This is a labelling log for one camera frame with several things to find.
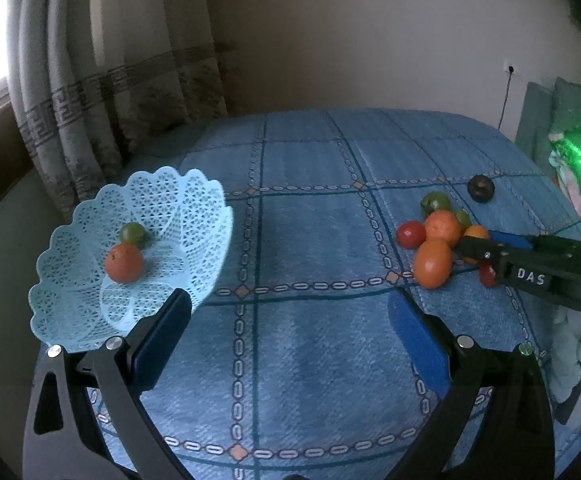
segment checkered pattern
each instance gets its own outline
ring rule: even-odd
[[[433,190],[491,229],[581,238],[562,193],[497,130],[437,112],[329,110],[214,122],[192,146],[190,135],[155,140],[131,168],[199,168],[234,209],[216,290],[142,397],[195,478],[383,478],[438,402],[389,325],[395,284],[454,333],[505,350],[526,340],[549,360],[551,311],[537,298],[483,288],[461,261],[442,288],[420,289],[414,251],[393,241]],[[475,173],[494,180],[492,202],[467,195]],[[113,456],[130,466],[93,396]],[[575,441],[557,443],[558,459]]]

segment electrical cable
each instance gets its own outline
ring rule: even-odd
[[[503,115],[506,112],[506,103],[508,102],[508,94],[510,92],[510,81],[512,80],[512,73],[515,72],[515,69],[510,65],[508,67],[508,84],[506,85],[506,98],[503,100],[503,108],[501,109],[501,117],[499,118],[499,126],[497,129],[501,129],[501,123],[503,122]]]

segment green fruit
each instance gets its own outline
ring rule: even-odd
[[[468,213],[465,212],[463,209],[455,211],[455,216],[457,217],[457,220],[459,220],[459,224],[461,225],[462,231],[465,231],[473,224],[470,221],[470,216],[468,216]]]
[[[142,224],[130,222],[120,230],[120,242],[123,244],[141,244],[146,238],[146,230]]]
[[[423,199],[421,199],[420,204],[424,216],[428,216],[430,213],[439,211],[440,209],[446,211],[450,211],[451,209],[450,199],[441,191],[428,193]]]

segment curtain trim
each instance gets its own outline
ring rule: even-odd
[[[94,105],[132,86],[215,56],[213,43],[170,50],[133,65],[117,66],[104,75],[92,75],[62,86],[49,99],[26,110],[26,122],[18,124],[24,144],[30,156],[35,157],[37,149],[58,134],[58,128],[79,120]]]

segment white wall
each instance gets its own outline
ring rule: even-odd
[[[37,256],[61,223],[35,170],[0,202],[0,455],[21,474],[22,438],[40,342],[30,331],[28,290]]]
[[[457,112],[514,138],[528,81],[581,83],[568,0],[209,0],[216,41],[234,41],[244,112],[399,107]]]

